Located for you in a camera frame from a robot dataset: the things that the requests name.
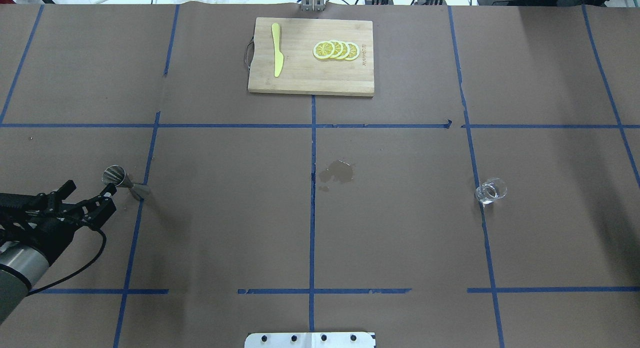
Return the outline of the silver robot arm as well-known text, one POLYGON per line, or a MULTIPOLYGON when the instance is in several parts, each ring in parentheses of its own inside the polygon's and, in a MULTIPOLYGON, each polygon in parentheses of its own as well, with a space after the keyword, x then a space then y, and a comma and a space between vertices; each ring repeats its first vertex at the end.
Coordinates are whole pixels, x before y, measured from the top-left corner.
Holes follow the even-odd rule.
POLYGON ((67 198, 76 190, 73 180, 50 193, 0 195, 1 258, 0 317, 6 321, 24 298, 38 293, 35 285, 87 227, 102 237, 96 257, 105 250, 103 225, 116 211, 117 187, 109 183, 96 196, 78 203, 67 198))

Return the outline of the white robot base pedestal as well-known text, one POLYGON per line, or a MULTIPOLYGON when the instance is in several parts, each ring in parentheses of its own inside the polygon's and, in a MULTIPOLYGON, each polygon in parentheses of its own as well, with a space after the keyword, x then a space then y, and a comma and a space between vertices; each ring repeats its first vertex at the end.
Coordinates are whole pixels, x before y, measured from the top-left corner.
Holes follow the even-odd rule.
POLYGON ((376 348, 369 332, 301 332, 250 334, 245 348, 376 348))

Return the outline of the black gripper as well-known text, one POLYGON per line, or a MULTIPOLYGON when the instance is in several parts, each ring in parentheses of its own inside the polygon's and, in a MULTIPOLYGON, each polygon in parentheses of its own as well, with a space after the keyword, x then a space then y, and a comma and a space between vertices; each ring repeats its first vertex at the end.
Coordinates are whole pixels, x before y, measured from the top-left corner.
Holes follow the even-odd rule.
POLYGON ((117 211, 109 183, 99 195, 66 203, 77 186, 67 180, 59 189, 39 195, 1 195, 1 243, 23 243, 45 249, 68 246, 81 227, 103 227, 117 211))

